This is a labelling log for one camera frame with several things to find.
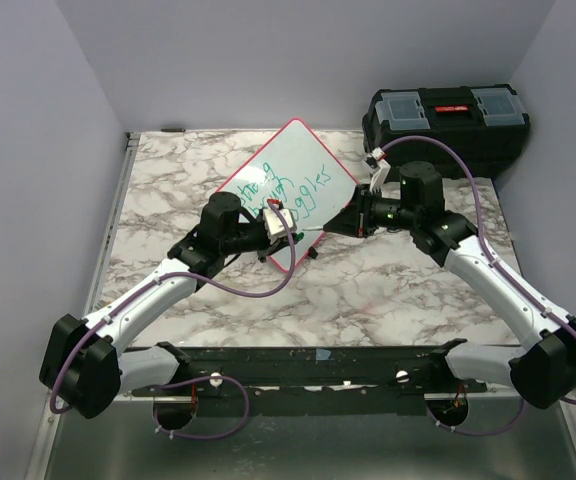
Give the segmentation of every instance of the white wall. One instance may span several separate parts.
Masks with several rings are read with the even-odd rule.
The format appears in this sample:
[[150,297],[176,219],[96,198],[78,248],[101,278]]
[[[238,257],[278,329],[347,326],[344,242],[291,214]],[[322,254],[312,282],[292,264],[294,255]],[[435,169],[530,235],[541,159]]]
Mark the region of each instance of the white wall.
[[0,2],[0,479],[22,478],[52,324],[81,313],[125,137],[52,0]]
[[576,313],[576,0],[558,0],[512,78],[527,151],[498,182],[525,276]]
[[508,81],[553,0],[57,0],[129,130],[359,128],[379,88]]

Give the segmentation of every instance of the metal frame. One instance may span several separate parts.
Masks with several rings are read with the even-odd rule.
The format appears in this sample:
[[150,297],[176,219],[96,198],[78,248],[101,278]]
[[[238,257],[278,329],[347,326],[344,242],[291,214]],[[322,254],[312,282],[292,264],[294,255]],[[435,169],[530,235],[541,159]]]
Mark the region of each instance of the metal frame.
[[[119,175],[119,182],[115,189],[108,222],[104,230],[104,237],[99,255],[97,256],[97,263],[95,264],[95,272],[93,274],[92,283],[86,303],[84,312],[92,311],[99,301],[101,290],[104,285],[108,265],[110,263],[110,254],[117,235],[117,224],[121,217],[121,210],[124,206],[124,200],[130,184],[130,176],[132,167],[135,163],[135,156],[137,155],[137,147],[139,146],[139,133],[128,134],[128,144],[126,146],[126,153],[124,154],[123,162],[121,165],[121,172]],[[48,406],[48,398],[46,395],[46,405],[44,412],[39,423],[39,431],[35,439],[28,470],[26,471],[25,480],[43,480],[48,470],[48,462],[50,461],[50,453],[52,446],[55,442],[57,435],[57,427],[59,426],[59,415],[53,415]]]
[[[101,290],[105,281],[106,273],[108,270],[108,265],[110,262],[110,254],[112,252],[112,247],[115,241],[117,233],[117,224],[121,216],[121,211],[123,208],[124,200],[126,198],[126,193],[128,190],[128,185],[130,183],[130,176],[132,173],[132,168],[135,161],[135,156],[137,153],[137,147],[139,145],[140,134],[131,133],[128,137],[128,144],[126,147],[126,153],[124,155],[122,169],[120,173],[119,182],[115,190],[115,195],[113,198],[112,210],[110,212],[108,222],[106,224],[106,229],[104,233],[104,243],[100,249],[97,263],[95,267],[95,272],[91,287],[86,298],[85,303],[85,313],[93,310],[95,305],[99,302],[99,297],[101,295]],[[514,390],[501,387],[491,387],[489,392],[486,393],[472,393],[469,396],[496,396],[496,397],[514,397],[517,396]],[[428,394],[425,396],[427,399],[438,399],[444,398],[445,395]],[[135,397],[129,393],[118,396],[114,401],[116,402],[132,402],[132,401],[152,401],[152,397]],[[157,397],[159,402],[189,402],[189,397]],[[568,432],[572,442],[572,449],[576,455],[576,407],[560,403],[564,420],[568,427]],[[39,425],[39,430],[37,437],[35,439],[35,444],[30,457],[30,462],[28,470],[26,472],[25,480],[43,480],[48,470],[48,463],[50,461],[50,455],[52,452],[52,447],[56,439],[57,429],[59,426],[59,416],[55,416],[50,412],[48,404],[44,408],[44,412]]]

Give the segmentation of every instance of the marble surface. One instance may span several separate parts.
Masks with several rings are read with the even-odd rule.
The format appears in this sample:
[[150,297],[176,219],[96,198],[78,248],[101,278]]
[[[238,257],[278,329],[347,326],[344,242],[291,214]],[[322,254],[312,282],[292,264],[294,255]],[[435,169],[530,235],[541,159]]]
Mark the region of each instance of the marble surface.
[[[199,220],[201,208],[272,131],[204,131],[141,136],[111,253],[102,299],[111,301],[150,273]],[[359,181],[359,132],[317,132]],[[465,180],[445,180],[448,208],[475,221]],[[490,180],[478,179],[492,245],[516,268]],[[385,195],[396,196],[397,185]],[[325,235],[317,260],[306,259],[291,283],[266,299],[236,297],[209,286],[179,302],[135,345],[192,346],[434,345],[456,337],[516,343],[509,328],[456,276],[417,251],[405,232],[366,240]],[[261,292],[282,273],[243,255],[216,280]]]

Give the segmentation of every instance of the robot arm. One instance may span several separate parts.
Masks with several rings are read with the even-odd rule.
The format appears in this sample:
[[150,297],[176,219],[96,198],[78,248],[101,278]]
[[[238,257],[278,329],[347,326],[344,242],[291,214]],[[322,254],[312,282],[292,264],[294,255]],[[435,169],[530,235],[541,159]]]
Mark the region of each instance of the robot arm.
[[[290,211],[281,204],[276,211],[298,241]],[[183,352],[167,343],[127,352],[131,342],[168,308],[211,282],[228,256],[256,251],[265,261],[288,245],[286,233],[272,210],[253,218],[236,195],[213,194],[200,223],[138,285],[82,320],[66,315],[55,324],[41,382],[53,389],[57,384],[59,396],[85,418],[101,413],[118,393],[169,383],[187,363]]]
[[[290,405],[297,405],[294,396],[304,395],[304,386],[313,385],[312,382],[338,385],[339,372],[348,374],[353,369],[357,369],[354,378],[360,379],[360,384],[384,388],[387,395],[408,391],[413,396],[445,392],[455,382],[476,379],[512,386],[539,408],[547,408],[576,388],[576,339],[568,331],[576,332],[576,317],[547,300],[512,272],[488,244],[484,251],[478,241],[477,228],[463,215],[445,209],[442,178],[432,165],[412,162],[400,168],[400,199],[382,197],[379,182],[384,176],[370,185],[358,185],[350,203],[324,225],[324,230],[353,237],[368,237],[380,227],[409,231],[417,248],[462,278],[492,306],[517,336],[520,346],[485,346],[454,340],[442,347],[428,347],[432,350],[429,353],[410,357],[402,352],[404,358],[399,365],[409,363],[411,370],[417,373],[411,376],[410,387],[407,380],[402,383],[397,377],[395,389],[390,370],[375,370],[371,363],[374,359],[355,363],[356,359],[352,358],[346,365],[346,354],[341,352],[335,354],[335,360],[315,363],[308,359],[316,358],[320,352],[305,353],[305,363],[295,371],[294,378],[284,378],[285,372],[278,373],[276,368],[265,370],[267,361],[242,363],[237,352],[232,353],[232,358],[229,356],[229,367],[216,368],[215,373],[223,374],[223,370],[228,370],[225,373],[231,373],[251,386],[260,385],[259,382],[284,385]],[[278,213],[287,221],[290,235],[295,237],[296,226],[290,212],[281,209]],[[241,223],[240,216],[244,216],[247,223]],[[217,193],[211,196],[197,227],[174,245],[168,258],[142,282],[82,320],[66,315],[55,324],[41,367],[41,382],[58,392],[85,418],[93,418],[110,405],[118,393],[177,383],[195,378],[202,372],[205,375],[206,368],[215,368],[214,365],[222,360],[208,362],[209,366],[198,370],[196,364],[201,364],[201,359],[191,359],[168,343],[138,350],[128,347],[166,309],[190,296],[206,281],[210,282],[224,268],[228,256],[257,251],[263,261],[285,247],[287,236],[278,219],[266,209],[257,218],[252,218],[241,207],[236,195]],[[499,273],[497,267],[500,265],[510,272],[509,277]],[[544,309],[539,310],[528,302],[525,295],[518,292],[517,285],[541,299]],[[550,313],[564,319],[566,326],[571,328],[562,328],[552,320]],[[385,350],[374,353],[375,358],[392,354]],[[282,364],[285,368],[295,368],[295,359],[283,359],[281,352],[263,351],[258,355],[262,360],[268,355],[278,355],[277,361],[270,365],[276,367],[285,362]],[[71,363],[68,363],[69,357],[72,357]],[[343,364],[343,368],[337,368],[337,362]],[[251,365],[260,370],[254,370],[257,372],[254,373]],[[397,368],[396,365],[395,362],[389,368]],[[283,392],[282,388],[277,395],[283,395]],[[316,397],[308,398],[319,401]],[[327,398],[330,398],[331,406],[348,410],[349,403],[338,403],[338,396]],[[353,402],[357,408],[361,405],[357,398]],[[374,408],[388,410],[393,407],[388,401]]]
[[358,185],[350,204],[324,230],[355,237],[370,236],[379,227],[408,230],[417,248],[468,283],[506,322],[521,346],[461,342],[445,357],[455,377],[512,386],[539,408],[576,388],[576,339],[552,319],[562,319],[576,332],[576,317],[514,272],[488,243],[484,251],[477,228],[445,209],[442,178],[431,164],[408,163],[400,177],[400,200],[382,198],[379,182]]

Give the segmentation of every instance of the purple cable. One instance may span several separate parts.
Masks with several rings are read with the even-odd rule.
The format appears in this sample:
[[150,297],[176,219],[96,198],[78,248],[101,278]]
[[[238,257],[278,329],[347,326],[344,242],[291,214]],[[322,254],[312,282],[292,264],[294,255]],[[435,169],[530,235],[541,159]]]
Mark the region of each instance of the purple cable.
[[[499,272],[499,274],[502,277],[504,277],[515,288],[515,290],[517,290],[517,292],[522,294],[537,309],[539,309],[548,318],[550,318],[557,325],[559,325],[561,328],[563,328],[576,341],[576,331],[573,330],[573,328],[570,327],[567,322],[565,322],[564,320],[559,318],[554,313],[546,311],[546,307],[541,302],[539,302],[539,300],[537,300],[517,280],[515,280],[515,278],[505,268],[503,268],[498,262],[493,261],[493,260],[495,260],[495,257],[493,256],[492,252],[490,251],[490,249],[488,248],[488,245],[486,243],[486,235],[485,235],[485,231],[484,231],[485,227],[484,227],[484,219],[483,219],[483,209],[481,207],[481,201],[479,199],[479,191],[477,190],[477,184],[475,183],[475,178],[470,173],[468,166],[461,159],[461,157],[457,154],[457,152],[455,152],[452,148],[450,148],[445,143],[443,143],[443,142],[441,142],[435,138],[424,137],[422,135],[409,135],[406,137],[397,138],[391,142],[388,142],[386,145],[384,145],[381,148],[384,152],[386,152],[388,149],[390,149],[391,147],[393,147],[399,143],[404,143],[404,142],[409,142],[409,141],[420,141],[420,142],[426,142],[426,143],[431,143],[433,145],[436,145],[439,148],[441,148],[443,151],[445,151],[448,155],[450,155],[455,162],[457,162],[457,164],[461,167],[464,174],[466,175],[466,178],[468,179],[468,183],[470,184],[470,188],[472,189],[472,194],[473,194],[473,197],[475,199],[475,212],[477,215],[477,231],[478,231],[477,236],[479,239],[479,245],[481,246],[481,249],[483,250],[484,255],[486,255],[486,258],[488,259],[488,261],[491,262],[491,265],[493,266],[493,268],[495,268]],[[572,399],[572,398],[564,398],[563,401],[570,403],[572,405],[576,405],[576,400]],[[519,420],[519,418],[523,414],[524,409],[525,409],[525,403],[522,406],[522,409],[520,410],[517,417],[508,424],[509,428],[512,428],[516,424],[517,420]],[[443,425],[443,427],[446,427],[448,430],[451,430],[451,428],[448,427],[447,425]],[[496,432],[497,433],[503,433],[505,431],[507,431],[507,430],[496,431]],[[469,435],[472,433],[473,432],[469,432],[469,433],[464,432],[463,434]]]
[[[275,207],[275,205],[273,205],[272,202],[269,201],[268,206],[275,213],[275,215],[277,215],[277,217],[279,218],[279,221],[281,222],[281,225],[284,227],[284,230],[287,233],[288,247],[290,248],[290,268],[288,269],[288,272],[286,272],[286,276],[284,277],[284,279],[275,288],[273,288],[267,292],[262,292],[262,293],[249,293],[249,292],[244,292],[242,290],[237,290],[235,288],[228,287],[226,285],[222,285],[221,283],[215,282],[211,278],[204,277],[203,275],[199,275],[197,273],[192,273],[192,272],[167,273],[167,274],[159,277],[159,281],[161,282],[161,281],[169,280],[171,278],[176,278],[176,277],[194,278],[195,280],[199,280],[201,282],[207,283],[209,285],[212,285],[213,287],[217,287],[221,290],[224,290],[225,292],[233,293],[235,295],[239,295],[241,297],[248,297],[248,298],[270,297],[271,295],[274,295],[275,293],[279,292],[282,288],[284,288],[288,284],[288,282],[292,278],[293,273],[295,273],[295,259],[297,257],[297,253],[295,252],[295,240],[292,238],[292,234],[290,233],[290,226],[288,225],[288,222],[286,221],[284,216],[279,213],[279,209],[277,207]],[[135,301],[135,299],[137,299],[138,297],[140,297],[141,295],[143,295],[144,293],[146,293],[148,290],[150,290],[151,288],[153,288],[156,285],[158,285],[158,283],[155,282],[154,280],[152,282],[147,283],[146,285],[144,285],[143,287],[138,289],[135,293],[130,295],[128,298],[126,298],[126,300],[124,300],[119,305],[117,305],[117,307],[115,307],[111,312],[108,313],[108,317],[110,319],[113,319],[114,317],[119,315],[128,305],[130,305],[133,301]],[[101,329],[101,327],[103,327],[104,325],[107,325],[107,324],[108,324],[108,322],[106,320],[101,320],[94,327],[92,327],[90,330],[88,330],[86,332],[86,334],[81,338],[81,340],[79,340],[79,342],[77,342],[77,344],[74,346],[74,348],[70,351],[70,354],[68,355],[68,357],[66,357],[66,361],[62,365],[61,370],[59,370],[59,374],[57,375],[57,379],[55,380],[55,383],[53,384],[53,387],[52,387],[52,392],[50,393],[50,411],[52,413],[54,413],[55,415],[65,413],[71,409],[71,407],[69,405],[66,405],[62,408],[57,408],[57,396],[59,394],[59,390],[61,389],[61,385],[64,381],[64,377],[66,376],[66,373],[68,372],[68,369],[70,368],[70,365],[72,365],[72,362],[75,360],[75,357],[77,356],[79,351],[83,348],[83,346],[86,344],[86,342],[95,333],[97,333],[97,331],[99,331],[99,329]]]
[[449,427],[448,425],[443,424],[439,420],[437,420],[437,418],[432,414],[432,412],[430,411],[429,408],[426,408],[426,413],[430,416],[430,418],[432,418],[435,421],[435,425],[437,427],[439,427],[443,430],[446,430],[448,432],[456,433],[458,435],[465,435],[467,437],[492,437],[493,435],[501,435],[502,433],[506,433],[506,432],[512,430],[517,425],[517,423],[519,423],[519,420],[521,420],[521,417],[523,417],[524,413],[526,412],[527,406],[528,406],[528,404],[522,398],[521,399],[521,407],[519,408],[519,413],[515,416],[515,418],[513,418],[505,426],[498,428],[497,430],[490,430],[487,432],[478,432],[475,430],[466,430],[466,429],[459,429],[459,428],[455,428],[455,427]]
[[233,385],[235,385],[241,391],[241,393],[244,397],[244,413],[241,416],[241,420],[239,420],[239,422],[237,422],[237,425],[226,430],[225,432],[216,433],[214,435],[193,435],[190,433],[175,432],[174,430],[166,430],[165,428],[163,428],[161,426],[161,424],[159,423],[158,412],[157,412],[157,410],[155,410],[153,412],[153,419],[155,420],[155,423],[157,424],[157,429],[155,430],[155,433],[158,433],[160,431],[167,433],[168,435],[171,435],[171,437],[170,437],[171,440],[172,440],[172,437],[188,438],[190,440],[220,440],[222,438],[226,438],[226,437],[232,435],[233,433],[241,430],[241,428],[248,421],[248,414],[250,413],[250,399],[248,398],[248,392],[246,392],[246,389],[244,388],[244,386],[241,383],[239,383],[237,380],[235,380],[234,378],[225,377],[225,376],[218,376],[218,375],[209,376],[209,377],[197,377],[197,378],[193,378],[190,380],[186,380],[184,382],[171,383],[169,385],[164,385],[164,386],[159,387],[159,388],[161,388],[162,390],[170,390],[172,388],[187,387],[188,385],[193,385],[193,384],[199,383],[199,382],[206,382],[209,380],[224,380],[226,382],[230,382]]

